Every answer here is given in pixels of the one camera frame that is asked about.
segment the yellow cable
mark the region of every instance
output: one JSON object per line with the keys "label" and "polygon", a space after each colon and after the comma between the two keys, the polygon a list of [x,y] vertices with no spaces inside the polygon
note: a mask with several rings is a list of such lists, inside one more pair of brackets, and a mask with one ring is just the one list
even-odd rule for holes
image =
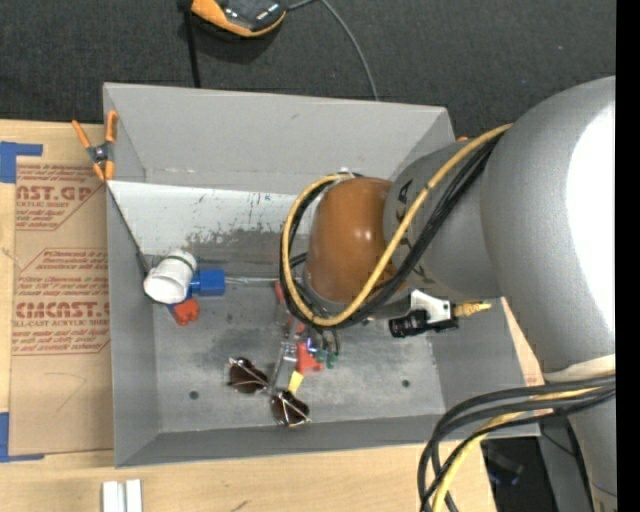
{"label": "yellow cable", "polygon": [[[532,398],[531,400],[532,401],[533,400],[555,400],[558,398],[570,398],[570,397],[582,395],[594,389],[598,389],[598,388],[585,388],[585,389],[578,389],[575,391],[547,393],[545,395],[538,395]],[[487,423],[485,423],[480,428],[480,430],[484,430],[485,428],[493,427],[496,425],[501,425],[502,423],[511,421],[513,418],[516,418],[521,414],[524,414],[524,412],[512,412],[512,413],[496,416],[494,418],[491,418]],[[467,444],[462,450],[460,450],[460,453],[457,454],[456,458],[451,463],[451,466],[449,466],[449,469],[447,470],[446,475],[443,477],[442,482],[440,482],[440,485],[438,486],[438,489],[434,494],[433,507],[432,507],[433,512],[441,512],[442,507],[444,505],[444,498],[449,492],[449,488],[451,487],[451,482],[453,482],[453,479],[456,473],[458,472],[458,469],[460,469],[460,466],[464,462],[464,459],[469,454],[469,452],[471,452],[471,450],[476,448],[476,446],[478,446],[488,435],[489,434],[482,434],[474,438],[471,442],[469,442],[469,444]]]}
{"label": "yellow cable", "polygon": [[320,180],[316,181],[315,183],[307,187],[307,189],[300,196],[298,196],[293,206],[291,207],[291,210],[285,222],[284,232],[282,236],[282,260],[283,260],[282,266],[283,266],[284,278],[285,278],[285,282],[283,284],[284,286],[287,287],[287,290],[291,295],[293,302],[295,303],[297,308],[300,310],[300,312],[305,316],[305,318],[316,325],[320,325],[323,327],[332,327],[334,325],[338,325],[340,322],[346,320],[349,316],[355,313],[355,311],[367,299],[367,297],[369,296],[369,293],[371,293],[371,290],[373,289],[376,282],[378,281],[378,278],[384,272],[384,269],[386,268],[387,264],[389,263],[389,260],[391,259],[391,256],[393,255],[393,252],[396,250],[396,247],[400,243],[400,240],[402,240],[402,237],[404,236],[405,232],[409,228],[409,224],[411,223],[416,213],[422,206],[422,203],[424,203],[425,199],[429,195],[429,191],[432,188],[436,187],[438,183],[440,183],[440,181],[442,181],[442,179],[447,175],[447,173],[451,171],[451,169],[453,169],[456,165],[458,165],[458,163],[460,163],[469,153],[471,153],[473,150],[475,150],[477,147],[481,146],[482,144],[485,144],[491,139],[494,139],[501,133],[508,130],[510,127],[511,127],[511,124],[500,126],[472,140],[467,145],[465,145],[460,151],[458,151],[455,155],[453,155],[453,157],[451,157],[438,170],[438,172],[436,172],[433,175],[433,177],[427,183],[427,186],[421,190],[420,194],[418,194],[418,197],[416,197],[415,201],[411,204],[411,207],[409,208],[407,214],[402,219],[402,222],[398,226],[398,229],[396,230],[395,234],[391,238],[391,241],[389,242],[384,253],[378,260],[378,264],[374,268],[373,272],[371,272],[369,280],[365,283],[360,293],[351,302],[351,304],[349,304],[341,313],[335,316],[332,316],[330,318],[322,318],[322,317],[316,316],[313,313],[313,311],[311,311],[307,307],[307,305],[304,303],[304,301],[300,297],[300,294],[298,293],[293,283],[293,276],[291,275],[291,266],[289,264],[289,231],[291,229],[291,225],[293,224],[293,217],[295,216],[296,211],[300,206],[300,203],[306,198],[306,196],[311,191],[315,190],[318,186],[324,183],[327,183],[328,181],[343,179],[344,176],[330,175],[325,178],[321,178]]}

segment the white pipe fitting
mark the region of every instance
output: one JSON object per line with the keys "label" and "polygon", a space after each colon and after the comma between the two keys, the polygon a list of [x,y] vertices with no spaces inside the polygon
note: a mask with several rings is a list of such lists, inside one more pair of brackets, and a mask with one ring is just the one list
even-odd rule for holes
{"label": "white pipe fitting", "polygon": [[144,280],[144,291],[157,302],[178,304],[187,298],[197,263],[182,249],[171,251]]}

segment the black cable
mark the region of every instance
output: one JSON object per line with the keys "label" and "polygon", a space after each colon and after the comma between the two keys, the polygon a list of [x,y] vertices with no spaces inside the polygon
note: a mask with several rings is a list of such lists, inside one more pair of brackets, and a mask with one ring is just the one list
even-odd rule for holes
{"label": "black cable", "polygon": [[302,9],[303,7],[306,7],[307,5],[312,4],[315,1],[316,0],[301,0],[297,4],[293,4],[293,5],[289,6],[289,7],[287,7],[287,12],[291,12],[291,11],[296,11],[298,9]]}
{"label": "black cable", "polygon": [[[518,407],[523,410],[527,408],[531,410],[531,406],[533,405],[534,409],[544,409],[553,407],[556,404],[549,405],[548,403],[543,406],[542,401],[533,402],[531,400],[527,400],[524,404],[502,404],[495,406],[493,408],[485,408],[480,411],[475,411],[466,416],[459,415],[467,410],[474,409],[480,407],[485,404],[491,404],[494,402],[499,402],[501,400],[509,400],[514,398],[528,398],[531,396],[539,396],[541,394],[554,393],[554,392],[566,392],[573,391],[576,389],[589,389],[589,388],[600,388],[595,393],[601,393],[603,390],[609,390],[613,387],[615,389],[615,376],[609,377],[599,377],[593,379],[585,379],[581,381],[574,382],[563,382],[556,384],[547,384],[543,386],[532,386],[532,387],[520,387],[507,389],[502,391],[495,391],[492,393],[487,393],[485,395],[480,395],[477,397],[473,397],[469,400],[461,402],[460,404],[451,408],[438,422],[436,427],[433,430],[431,439],[425,449],[422,452],[420,457],[420,461],[418,463],[418,492],[421,496],[423,496],[426,492],[425,489],[425,477],[426,477],[426,468],[429,462],[429,459],[432,460],[434,466],[434,473],[437,474],[440,471],[440,462],[439,462],[439,452],[437,450],[438,443],[449,433],[455,431],[456,429],[473,423],[474,421],[478,421],[481,419],[485,419],[487,417],[495,417],[507,412],[514,412],[514,409]],[[593,391],[589,392],[589,395],[583,394],[581,397],[575,397],[574,401],[584,401],[588,396],[592,396],[595,394]],[[568,404],[570,399],[565,398],[562,399],[563,404]],[[453,500],[448,497],[446,499],[447,505],[450,510],[455,510],[455,505],[453,505]]]}
{"label": "black cable", "polygon": [[193,25],[191,19],[191,6],[193,0],[178,0],[178,10],[182,12],[184,17],[184,28],[187,33],[187,46],[189,47],[189,61],[191,62],[191,76],[193,77],[193,86],[200,89],[200,69],[198,68],[198,55],[196,53],[196,40],[193,35]]}
{"label": "black cable", "polygon": [[[440,442],[451,432],[455,432],[456,430],[469,425],[471,423],[475,423],[477,421],[489,418],[495,418],[497,416],[501,416],[503,414],[508,413],[526,413],[541,409],[555,409],[561,406],[573,406],[579,405],[591,398],[597,398],[601,396],[603,393],[615,390],[614,385],[603,386],[602,388],[597,388],[582,395],[575,397],[565,397],[565,398],[553,398],[553,399],[545,399],[545,400],[527,400],[525,402],[517,402],[517,403],[508,403],[501,404],[493,407],[488,407],[486,409],[482,409],[479,411],[475,411],[469,413],[465,416],[461,416],[455,418],[453,421],[449,422],[446,427],[434,430],[431,440],[428,445],[425,447],[422,456],[420,457],[420,462],[418,464],[418,487],[419,492],[422,495],[425,491],[424,487],[424,473],[426,472],[426,467],[428,465],[429,459],[431,459],[433,464],[434,474],[438,474],[441,470],[440,463]],[[449,507],[449,510],[457,510],[455,504],[453,503],[453,499],[447,494],[445,501]]]}
{"label": "black cable", "polygon": [[341,343],[340,343],[340,337],[338,336],[338,331],[337,329],[332,329],[331,333],[333,334],[333,341],[336,345],[336,355],[339,356],[340,355],[340,351],[342,350],[341,348]]}
{"label": "black cable", "polygon": [[369,69],[369,64],[367,63],[367,59],[365,58],[364,53],[362,52],[362,49],[360,48],[360,45],[358,44],[358,41],[356,40],[355,36],[347,26],[346,22],[342,19],[342,17],[337,13],[337,11],[333,8],[333,6],[327,0],[320,0],[320,3],[322,3],[325,9],[327,9],[331,13],[331,15],[336,19],[336,21],[340,24],[344,32],[347,34],[347,37],[351,40],[351,44],[355,48],[356,53],[358,54],[358,58],[360,59],[360,62],[362,62],[364,71],[367,74],[367,80],[369,81],[369,87],[371,87],[371,92],[373,94],[373,97],[376,101],[380,101],[380,98],[378,97],[378,90],[376,88],[375,81],[373,80],[373,75],[371,74],[371,70]]}
{"label": "black cable", "polygon": [[[378,292],[380,289],[386,286],[394,287],[392,294],[397,291],[397,288],[400,287],[400,285],[411,273],[415,265],[418,264],[425,250],[431,243],[431,240],[435,236],[437,230],[442,225],[449,213],[451,213],[458,200],[484,170],[486,161],[491,155],[491,152],[493,151],[496,143],[497,141],[489,143],[480,148],[473,155],[471,155],[469,160],[465,163],[462,169],[456,174],[454,179],[447,186],[447,189],[438,201],[438,204],[433,209],[431,218],[427,221],[420,235],[418,236],[416,243],[413,247],[411,247],[409,253],[405,257],[405,260],[397,269],[396,276],[394,276],[392,279],[389,279],[388,281],[385,281],[384,283],[378,284],[371,291],[372,294]],[[381,300],[382,297],[378,298],[375,302],[372,302],[372,307],[374,304],[380,302]]]}
{"label": "black cable", "polygon": [[[291,249],[293,247],[293,242],[294,242],[294,238],[295,235],[298,231],[298,227],[300,226],[300,222],[302,221],[302,218],[304,217],[304,214],[307,210],[307,208],[316,200],[317,197],[320,196],[320,194],[322,194],[329,186],[334,185],[335,183],[333,182],[327,182],[327,183],[323,183],[321,185],[319,185],[318,187],[316,187],[314,190],[312,190],[301,202],[300,205],[298,206],[293,218],[291,219],[291,228],[289,230],[289,253],[291,253]],[[285,277],[284,277],[284,266],[283,266],[283,259],[282,259],[282,247],[280,248],[280,282],[284,283],[285,282]],[[296,289],[300,295],[300,297],[302,298],[303,302],[305,303],[305,305],[310,309],[310,310],[318,310],[318,306],[315,305],[313,303],[313,301],[311,300],[310,297],[308,297],[306,290],[303,289],[302,286],[299,286],[298,283],[294,282],[294,285],[296,286]],[[287,306],[287,309],[289,310],[289,312],[295,316],[298,320],[300,320],[301,322],[309,325],[310,327],[313,327],[316,331],[318,331],[319,333],[321,333],[324,329],[312,324],[311,322],[309,322],[309,320],[305,317],[305,315],[300,311],[300,309],[298,308],[298,306],[295,304],[295,302],[293,301],[293,298],[291,297],[291,293],[289,292],[289,290],[287,289],[286,286],[282,287],[282,291],[284,294],[284,298],[285,298],[285,304]]]}
{"label": "black cable", "polygon": [[595,398],[584,400],[584,401],[582,401],[582,403],[580,403],[578,405],[573,405],[573,406],[557,409],[557,410],[554,410],[554,411],[552,411],[550,413],[546,413],[546,414],[541,415],[541,416],[534,416],[534,417],[531,417],[531,418],[525,418],[525,419],[521,419],[521,420],[508,421],[508,422],[505,422],[505,423],[502,423],[502,424],[499,424],[499,425],[494,425],[492,427],[487,427],[487,428],[481,429],[481,430],[479,430],[477,432],[474,432],[471,436],[466,438],[462,443],[460,443],[453,450],[451,455],[448,457],[447,462],[445,462],[445,464],[440,468],[440,471],[438,471],[438,473],[436,473],[434,481],[431,484],[431,486],[429,487],[429,489],[427,489],[424,494],[421,494],[421,500],[422,500],[421,508],[420,508],[421,512],[430,512],[431,511],[431,506],[429,505],[428,500],[431,498],[433,493],[436,491],[436,489],[438,488],[440,483],[442,483],[442,479],[446,475],[446,472],[449,470],[449,467],[451,466],[451,464],[453,463],[455,458],[460,454],[460,452],[465,448],[465,446],[467,446],[470,442],[472,442],[477,437],[483,436],[485,434],[489,434],[489,433],[494,432],[496,430],[514,428],[514,427],[518,427],[518,426],[530,425],[530,424],[533,424],[533,423],[538,423],[541,420],[544,420],[544,419],[550,418],[550,417],[568,416],[568,415],[571,415],[571,414],[576,414],[578,412],[583,412],[583,411],[585,411],[587,409],[590,409],[592,407],[596,407],[596,406],[601,405],[602,403],[604,403],[604,402],[606,402],[608,400],[611,400],[613,397],[615,397],[615,394],[616,394],[615,389],[608,390],[608,391],[605,391],[603,393],[599,393]]}
{"label": "black cable", "polygon": [[[549,434],[547,434],[545,431],[547,429],[547,427],[549,422],[545,422],[545,423],[541,423],[540,424],[540,428],[542,431],[542,435],[543,437],[545,437],[546,439],[548,439],[549,441],[552,440],[551,436],[549,436]],[[589,497],[591,497],[591,484],[589,483],[589,474],[587,472],[587,468],[584,462],[584,458],[582,456],[582,449],[580,448],[580,443],[578,442],[578,439],[576,437],[576,434],[573,430],[573,427],[568,423],[565,422],[565,428],[566,428],[566,433],[567,436],[569,438],[569,442],[571,444],[571,449],[565,448],[566,453],[571,455],[575,460],[576,463],[578,465],[578,470],[580,471],[580,476],[582,478],[582,484],[584,485],[584,489],[585,492],[587,493],[587,495]],[[558,448],[562,449],[563,446],[562,444],[558,443]]]}
{"label": "black cable", "polygon": [[297,256],[294,256],[293,258],[291,258],[291,268],[295,268],[298,265],[302,264],[305,262],[305,260],[307,259],[307,253],[303,252],[301,254],[298,254]]}
{"label": "black cable", "polygon": [[566,446],[562,446],[562,444],[560,444],[558,441],[556,441],[553,437],[551,437],[549,434],[547,434],[544,431],[544,428],[542,429],[542,437],[544,437],[547,441],[549,441],[553,446],[555,446],[558,450],[566,453],[567,455],[571,455],[574,459],[577,457],[577,454],[572,452],[571,450],[569,450]]}
{"label": "black cable", "polygon": [[420,458],[420,462],[418,464],[418,490],[424,491],[424,488],[420,486],[424,483],[424,475],[426,473],[426,464],[425,462],[428,460],[429,447],[431,445],[431,441],[434,439],[438,439],[441,434],[446,435],[451,430],[448,428],[451,424],[456,424],[454,421],[465,411],[478,408],[484,405],[492,404],[499,401],[504,400],[512,400],[516,398],[529,399],[532,396],[538,396],[541,394],[547,393],[562,393],[566,391],[574,391],[576,389],[588,389],[588,388],[600,388],[605,386],[615,385],[615,376],[608,377],[597,377],[592,379],[583,379],[580,381],[573,382],[558,382],[554,384],[544,384],[540,386],[524,386],[519,388],[511,388],[504,389],[500,391],[493,391],[491,393],[486,393],[484,395],[475,396],[460,402],[459,404],[453,406],[449,409],[438,421],[433,432],[431,434],[431,440],[427,444],[425,450],[423,451],[422,457]]}

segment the sunglasses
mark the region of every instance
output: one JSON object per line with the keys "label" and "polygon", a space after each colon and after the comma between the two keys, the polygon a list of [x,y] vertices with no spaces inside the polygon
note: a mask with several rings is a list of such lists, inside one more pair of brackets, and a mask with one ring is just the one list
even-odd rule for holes
{"label": "sunglasses", "polygon": [[[259,393],[269,388],[266,374],[257,369],[245,357],[229,358],[228,386],[244,394]],[[288,389],[281,389],[271,396],[271,413],[278,425],[295,427],[311,421],[309,406]]]}

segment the cardboard sheet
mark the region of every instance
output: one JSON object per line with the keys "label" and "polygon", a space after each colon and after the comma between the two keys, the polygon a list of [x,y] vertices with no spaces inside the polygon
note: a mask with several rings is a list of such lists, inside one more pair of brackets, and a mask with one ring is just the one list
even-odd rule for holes
{"label": "cardboard sheet", "polygon": [[0,137],[44,145],[14,191],[9,453],[111,448],[104,185],[70,124],[2,122]]}

